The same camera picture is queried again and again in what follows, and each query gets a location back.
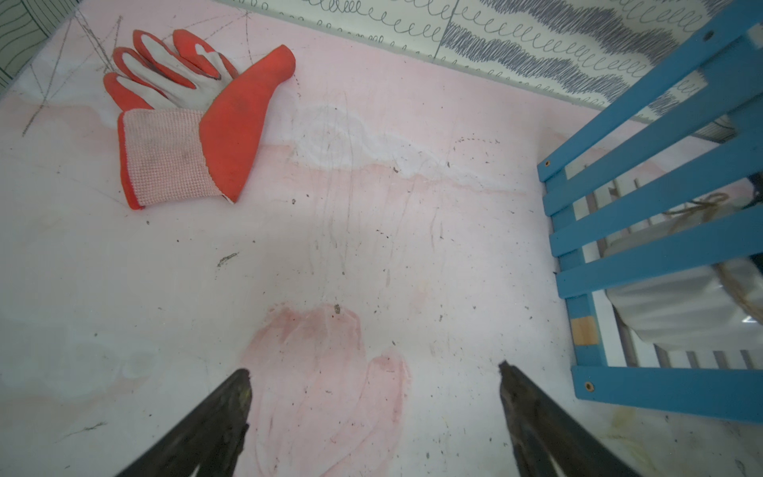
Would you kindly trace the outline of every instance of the patterned wallpaper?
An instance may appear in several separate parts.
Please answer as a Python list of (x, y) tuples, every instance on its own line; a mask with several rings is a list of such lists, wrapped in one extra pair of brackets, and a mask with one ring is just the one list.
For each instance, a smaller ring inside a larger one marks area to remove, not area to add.
[[(219, 0), (604, 108), (731, 0)], [(699, 73), (639, 116), (706, 85)], [(700, 131), (732, 134), (720, 118)]]
[(0, 0), (0, 93), (79, 0)]

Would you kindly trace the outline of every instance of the floor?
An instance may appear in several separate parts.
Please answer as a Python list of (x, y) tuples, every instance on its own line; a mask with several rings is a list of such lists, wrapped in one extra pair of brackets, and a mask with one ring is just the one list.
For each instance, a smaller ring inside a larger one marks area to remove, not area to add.
[[(181, 27), (241, 68), (287, 44), (297, 72), (238, 204), (131, 211), (105, 52)], [(215, 2), (86, 2), (0, 101), (0, 474), (113, 475), (248, 366), (272, 429), (237, 475), (517, 475), (503, 359), (643, 475), (762, 473), (759, 427), (574, 398), (536, 164), (595, 114)], [(315, 326), (269, 334), (291, 321)], [(287, 345), (304, 360), (259, 355)], [(381, 378), (314, 374), (347, 369)], [(336, 389), (368, 424), (341, 449), (295, 428)]]

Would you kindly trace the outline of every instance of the pink stain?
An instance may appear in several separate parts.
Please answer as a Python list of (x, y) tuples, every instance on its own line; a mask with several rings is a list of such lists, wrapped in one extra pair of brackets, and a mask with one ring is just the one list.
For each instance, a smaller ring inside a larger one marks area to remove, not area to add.
[(252, 408), (238, 477), (385, 474), (410, 373), (393, 350), (366, 361), (356, 314), (276, 308), (241, 363)]

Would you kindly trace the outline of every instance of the dirt speck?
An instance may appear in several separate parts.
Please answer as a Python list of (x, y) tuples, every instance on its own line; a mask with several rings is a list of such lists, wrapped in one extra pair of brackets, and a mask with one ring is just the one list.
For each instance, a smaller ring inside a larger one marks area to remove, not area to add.
[(221, 259), (220, 259), (220, 261), (219, 261), (219, 262), (217, 262), (217, 267), (218, 267), (218, 268), (222, 267), (223, 265), (225, 265), (225, 263), (226, 263), (228, 260), (230, 260), (230, 259), (234, 258), (234, 257), (235, 257), (236, 255), (238, 255), (238, 254), (239, 254), (238, 252), (235, 252), (235, 253), (231, 253), (229, 256), (224, 256), (223, 258), (221, 258)]

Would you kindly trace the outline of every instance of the work glove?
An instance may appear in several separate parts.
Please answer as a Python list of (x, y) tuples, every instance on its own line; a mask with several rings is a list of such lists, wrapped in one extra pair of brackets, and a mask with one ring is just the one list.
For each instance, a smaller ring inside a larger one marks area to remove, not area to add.
[(281, 45), (239, 75), (194, 34), (175, 30), (172, 41), (178, 53), (135, 30), (135, 50), (114, 49), (126, 77), (104, 77), (123, 111), (119, 157), (127, 203), (137, 210), (213, 195), (235, 202), (254, 164), (270, 97), (294, 74), (294, 55)]

